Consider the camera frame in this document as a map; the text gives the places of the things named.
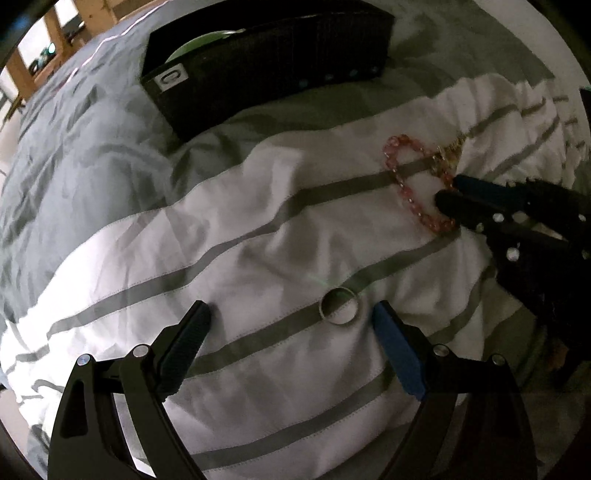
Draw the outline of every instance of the gray blanket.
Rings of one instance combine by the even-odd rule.
[[[208,3],[117,25],[27,106],[0,206],[0,365],[36,436],[51,435],[78,355],[124,355],[197,298],[215,306],[212,332],[165,407],[208,478],[377,476],[417,407],[365,321],[384,298],[458,355],[506,355],[535,417],[551,396],[545,330],[495,286],[481,239],[415,224],[379,152],[392,134],[463,132],[460,171],[570,187],[586,147],[548,69],[471,0],[375,1],[398,18],[380,79],[257,106],[181,144],[139,84],[142,55],[152,30]],[[432,177],[409,171],[428,203]],[[340,329],[317,318],[335,285],[362,302]],[[551,399],[558,419],[564,397]],[[534,425],[541,471],[574,424]]]

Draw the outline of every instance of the storage box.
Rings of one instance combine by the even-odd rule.
[[[250,106],[379,76],[393,24],[360,0],[226,0],[154,31],[141,82],[189,140]],[[186,42],[220,30],[240,32],[166,62]]]

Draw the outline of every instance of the silver ring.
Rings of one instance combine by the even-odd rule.
[[[325,300],[327,300],[327,298],[331,294],[334,295],[335,293],[338,293],[340,291],[344,291],[347,295],[349,295],[350,296],[350,300],[347,300],[346,302],[344,302],[339,308],[337,308],[331,314],[326,315],[324,313],[324,305],[323,305],[324,302],[325,302]],[[354,300],[355,301],[355,312],[354,312],[353,316],[350,319],[345,319],[344,321],[337,321],[338,318],[329,319],[330,316],[332,316],[336,312],[338,312],[343,306],[345,306],[346,304],[348,304],[351,300]],[[359,313],[359,297],[357,296],[357,294],[353,290],[350,290],[349,288],[346,288],[346,287],[335,287],[335,288],[331,288],[328,292],[326,292],[323,295],[323,297],[318,302],[318,311],[320,313],[320,318],[322,318],[323,320],[326,320],[327,322],[330,322],[330,323],[334,323],[336,325],[344,325],[345,323],[349,323],[351,320],[353,320],[357,316],[357,314]]]

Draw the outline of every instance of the box label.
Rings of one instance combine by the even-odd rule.
[[[156,85],[160,87],[160,90],[165,92],[169,88],[184,82],[188,78],[189,76],[187,75],[187,71],[184,69],[183,64],[179,63],[154,77],[154,81],[156,82]]]

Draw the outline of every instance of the blue gripper pad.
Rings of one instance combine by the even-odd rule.
[[[387,301],[374,306],[372,326],[404,391],[423,400],[425,370],[431,343],[417,327],[405,325]]]
[[[179,330],[162,357],[156,392],[164,399],[178,392],[184,377],[211,326],[212,314],[202,301],[195,302],[179,323]]]
[[[464,195],[496,206],[501,212],[515,213],[523,210],[525,206],[525,187],[523,184],[518,184],[515,187],[504,187],[461,174],[456,175],[453,184]]]

